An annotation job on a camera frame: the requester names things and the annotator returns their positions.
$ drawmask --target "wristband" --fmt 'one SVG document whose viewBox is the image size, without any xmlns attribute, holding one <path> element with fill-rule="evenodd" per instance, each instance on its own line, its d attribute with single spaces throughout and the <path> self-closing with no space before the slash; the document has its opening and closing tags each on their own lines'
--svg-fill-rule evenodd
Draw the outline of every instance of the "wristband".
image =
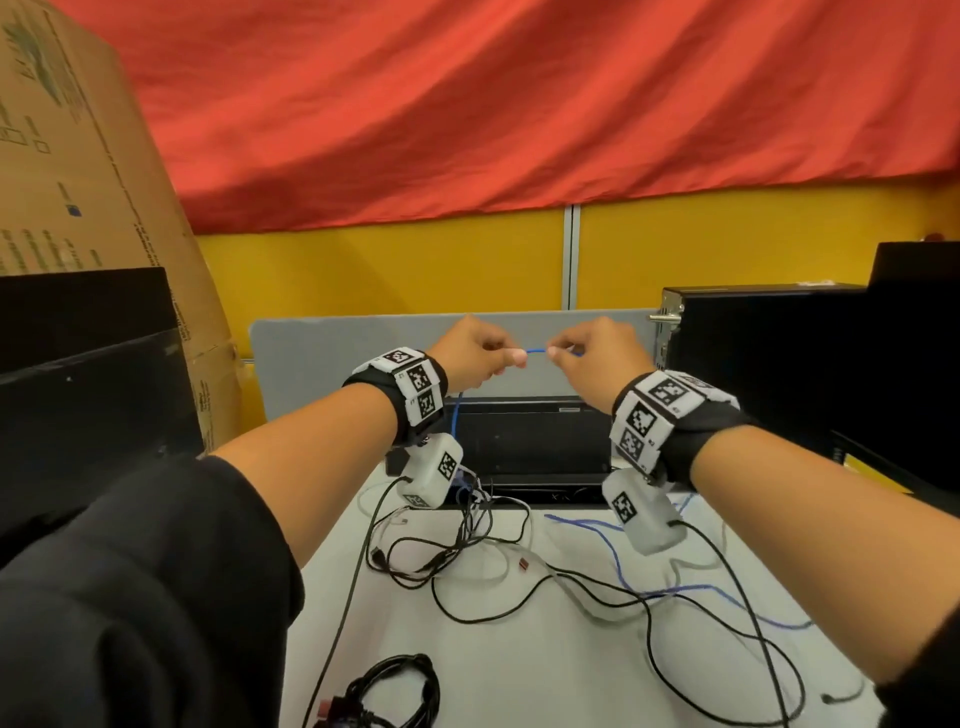
<svg viewBox="0 0 960 728">
<path fill-rule="evenodd" d="M 646 479 L 690 482 L 693 460 L 723 429 L 752 425 L 736 397 L 684 372 L 649 372 L 614 401 L 610 439 Z"/>
<path fill-rule="evenodd" d="M 416 349 L 399 347 L 364 362 L 344 382 L 372 384 L 396 412 L 395 447 L 409 447 L 444 419 L 446 372 L 436 359 Z"/>
</svg>

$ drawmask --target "black shirt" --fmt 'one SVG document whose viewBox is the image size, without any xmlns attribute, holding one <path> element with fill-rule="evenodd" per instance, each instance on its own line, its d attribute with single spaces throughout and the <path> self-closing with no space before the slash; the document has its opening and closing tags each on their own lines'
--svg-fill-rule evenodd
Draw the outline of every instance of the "black shirt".
<svg viewBox="0 0 960 728">
<path fill-rule="evenodd" d="M 0 570 L 0 725 L 273 726 L 300 572 L 273 515 L 216 457 L 118 482 Z M 956 722 L 960 612 L 882 725 Z"/>
</svg>

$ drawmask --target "gray divider panel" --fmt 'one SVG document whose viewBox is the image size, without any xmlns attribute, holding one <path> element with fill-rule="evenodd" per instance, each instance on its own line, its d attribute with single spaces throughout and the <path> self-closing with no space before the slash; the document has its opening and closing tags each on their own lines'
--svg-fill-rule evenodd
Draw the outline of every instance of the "gray divider panel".
<svg viewBox="0 0 960 728">
<path fill-rule="evenodd" d="M 607 315 L 636 329 L 648 352 L 654 348 L 653 308 L 591 311 L 536 311 L 479 314 L 507 329 L 525 349 L 542 349 L 564 328 Z M 354 367 L 398 346 L 427 349 L 461 314 L 418 316 L 337 316 L 264 319 L 253 323 L 250 338 L 267 419 L 318 400 L 337 390 Z M 541 397 L 573 394 L 564 375 L 545 354 L 530 354 L 524 370 L 510 369 L 473 397 Z"/>
</svg>

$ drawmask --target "person's left hand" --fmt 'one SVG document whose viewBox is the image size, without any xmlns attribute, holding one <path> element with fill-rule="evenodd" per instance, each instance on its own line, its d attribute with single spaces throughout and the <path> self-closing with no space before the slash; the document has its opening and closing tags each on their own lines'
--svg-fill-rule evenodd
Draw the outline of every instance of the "person's left hand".
<svg viewBox="0 0 960 728">
<path fill-rule="evenodd" d="M 507 367 L 527 365 L 527 352 L 503 328 L 464 316 L 427 353 L 446 372 L 449 393 L 479 387 Z"/>
</svg>

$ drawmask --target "person's right arm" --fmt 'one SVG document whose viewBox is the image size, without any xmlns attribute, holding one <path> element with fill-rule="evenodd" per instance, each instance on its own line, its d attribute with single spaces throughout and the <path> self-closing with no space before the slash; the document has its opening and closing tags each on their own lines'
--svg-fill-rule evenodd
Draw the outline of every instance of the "person's right arm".
<svg viewBox="0 0 960 728">
<path fill-rule="evenodd" d="M 654 370 L 633 329 L 606 318 L 568 329 L 547 353 L 607 413 L 634 377 Z M 952 516 L 751 426 L 710 438 L 691 480 L 875 682 L 902 675 L 957 608 Z"/>
</svg>

